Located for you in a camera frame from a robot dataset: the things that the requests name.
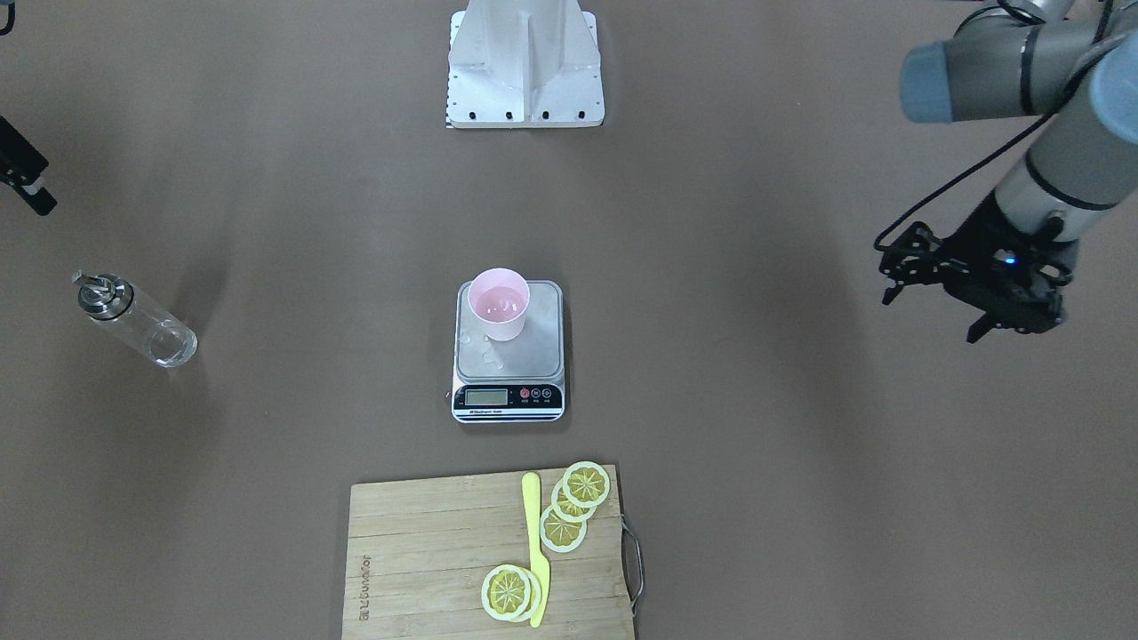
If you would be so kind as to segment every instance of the digital kitchen scale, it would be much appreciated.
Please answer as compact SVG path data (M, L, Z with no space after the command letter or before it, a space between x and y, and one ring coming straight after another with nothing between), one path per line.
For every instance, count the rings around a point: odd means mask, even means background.
M460 422L543 422L566 411L561 287L527 280L526 326L512 340L486 337L459 288L451 413Z

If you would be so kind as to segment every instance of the silver bottle cap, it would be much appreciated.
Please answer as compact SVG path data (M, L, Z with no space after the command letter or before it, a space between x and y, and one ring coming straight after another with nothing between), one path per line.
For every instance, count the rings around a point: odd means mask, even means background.
M117 318L134 301L131 284L114 273L91 277L76 271L72 282L79 285L79 305L96 320Z

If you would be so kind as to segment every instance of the white plastic mount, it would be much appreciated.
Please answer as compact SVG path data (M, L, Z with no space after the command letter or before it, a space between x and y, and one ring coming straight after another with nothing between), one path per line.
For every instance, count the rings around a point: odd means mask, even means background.
M470 0L451 17L446 121L456 129L597 126L596 17L577 0Z

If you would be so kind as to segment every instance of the blue joint cap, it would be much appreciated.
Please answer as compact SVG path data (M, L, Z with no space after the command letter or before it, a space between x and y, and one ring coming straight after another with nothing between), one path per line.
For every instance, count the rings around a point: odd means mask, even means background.
M1138 145L1138 34L1090 72L1090 108L1111 133Z
M909 51L901 66L901 110L913 122L953 122L945 43Z

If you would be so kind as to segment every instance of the lime slice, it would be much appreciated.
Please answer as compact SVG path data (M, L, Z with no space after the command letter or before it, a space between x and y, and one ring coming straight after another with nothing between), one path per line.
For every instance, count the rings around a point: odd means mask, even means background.
M550 551L568 553L580 547L582 540L585 540L586 531L588 531L588 523L567 523L553 512L553 507L546 507L542 514L542 527L538 533Z
M576 462L571 465L561 483L566 499L585 509L596 507L609 497L609 474L596 462Z
M527 568L522 568L521 571L526 572L526 575L529 576L529 606L526 607L525 613L510 622L526 622L533 617L534 613L537 612L537 607L542 604L542 583L537 581L537 576L534 575L534 572Z
M550 494L550 506L553 507L553 512L567 523L583 523L592 518L593 514L596 512L596 507L586 509L578 506L564 494L561 490L563 486L563 481L558 481L558 484L553 485L553 493Z
M498 565L483 581L483 608L494 620L520 616L533 598L529 572L514 565Z

